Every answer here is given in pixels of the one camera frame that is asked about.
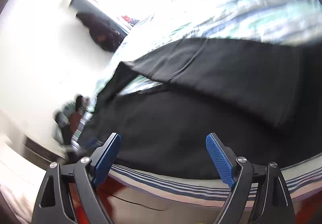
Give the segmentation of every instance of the metal screw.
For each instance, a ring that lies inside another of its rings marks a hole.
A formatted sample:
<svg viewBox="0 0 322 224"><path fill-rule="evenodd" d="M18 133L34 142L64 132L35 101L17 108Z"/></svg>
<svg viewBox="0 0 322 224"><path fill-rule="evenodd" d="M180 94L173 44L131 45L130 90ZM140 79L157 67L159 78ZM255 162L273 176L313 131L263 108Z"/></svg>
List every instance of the metal screw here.
<svg viewBox="0 0 322 224"><path fill-rule="evenodd" d="M247 159L245 157L238 157L237 160L240 162L240 163L246 163L247 162Z"/></svg>
<svg viewBox="0 0 322 224"><path fill-rule="evenodd" d="M88 163L90 161L90 158L89 157L83 157L81 158L81 163Z"/></svg>
<svg viewBox="0 0 322 224"><path fill-rule="evenodd" d="M53 168L56 168L57 165L58 165L57 162L52 162L52 163L50 163L49 167L51 167L53 169Z"/></svg>
<svg viewBox="0 0 322 224"><path fill-rule="evenodd" d="M270 165L271 165L273 168L277 168L277 163L276 163L276 162L274 162L274 161L272 161L272 162L270 163Z"/></svg>

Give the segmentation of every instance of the red object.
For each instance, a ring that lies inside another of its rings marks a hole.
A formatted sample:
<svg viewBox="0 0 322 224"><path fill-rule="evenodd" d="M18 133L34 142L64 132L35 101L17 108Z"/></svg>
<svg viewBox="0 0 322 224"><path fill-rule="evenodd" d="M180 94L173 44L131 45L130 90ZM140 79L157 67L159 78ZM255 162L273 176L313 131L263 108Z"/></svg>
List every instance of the red object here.
<svg viewBox="0 0 322 224"><path fill-rule="evenodd" d="M70 129L72 134L74 134L75 131L78 129L78 125L82 117L83 115L76 111L69 116L68 121L70 123Z"/></svg>
<svg viewBox="0 0 322 224"><path fill-rule="evenodd" d="M113 219L113 206L109 203L108 197L115 194L117 191L123 189L125 186L117 180L107 176L105 182L98 186L97 196L102 202L109 217ZM70 185L70 193L73 198L75 212L79 224L89 224L87 216L84 212L83 206L80 203L76 185Z"/></svg>
<svg viewBox="0 0 322 224"><path fill-rule="evenodd" d="M131 18L128 17L127 15L125 16L121 16L125 21L127 21L128 23L130 22Z"/></svg>
<svg viewBox="0 0 322 224"><path fill-rule="evenodd" d="M322 204L322 191L303 201L301 210L296 215L296 224L306 224Z"/></svg>

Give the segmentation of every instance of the striped bed skirt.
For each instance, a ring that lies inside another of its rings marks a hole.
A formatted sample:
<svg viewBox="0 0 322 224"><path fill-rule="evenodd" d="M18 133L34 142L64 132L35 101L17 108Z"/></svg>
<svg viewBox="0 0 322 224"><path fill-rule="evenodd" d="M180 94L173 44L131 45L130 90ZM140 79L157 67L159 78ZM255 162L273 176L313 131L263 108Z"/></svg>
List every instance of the striped bed skirt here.
<svg viewBox="0 0 322 224"><path fill-rule="evenodd" d="M292 201L300 201L322 190L322 154L282 169ZM221 208L230 188L219 180L190 180L130 169L114 164L109 175L126 186L183 203ZM251 210L257 183L252 184L246 210Z"/></svg>

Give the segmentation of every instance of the person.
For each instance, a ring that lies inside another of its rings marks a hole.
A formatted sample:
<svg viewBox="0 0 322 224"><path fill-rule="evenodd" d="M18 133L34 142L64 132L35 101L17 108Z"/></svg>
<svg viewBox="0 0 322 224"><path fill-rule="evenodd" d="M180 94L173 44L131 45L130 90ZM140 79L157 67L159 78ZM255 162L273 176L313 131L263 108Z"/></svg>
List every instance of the person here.
<svg viewBox="0 0 322 224"><path fill-rule="evenodd" d="M73 134L68 118L61 111L58 111L55 114L55 122L58 124L58 127L61 130L63 144L70 145Z"/></svg>
<svg viewBox="0 0 322 224"><path fill-rule="evenodd" d="M82 95L76 97L75 111L68 117L70 122L71 132L74 134L78 128L79 122L84 115L84 111L87 107L87 99Z"/></svg>

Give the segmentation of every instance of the patterned bedsheet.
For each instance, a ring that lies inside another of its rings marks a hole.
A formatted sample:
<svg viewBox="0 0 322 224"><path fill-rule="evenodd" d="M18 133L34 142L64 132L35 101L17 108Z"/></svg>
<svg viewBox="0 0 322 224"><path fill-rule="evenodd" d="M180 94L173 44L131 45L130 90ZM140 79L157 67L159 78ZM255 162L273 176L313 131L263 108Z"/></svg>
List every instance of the patterned bedsheet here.
<svg viewBox="0 0 322 224"><path fill-rule="evenodd" d="M232 38L299 45L322 35L318 0L173 0L136 24L97 82L96 96L120 61L132 61L167 43L191 37ZM158 85L138 76L120 94Z"/></svg>

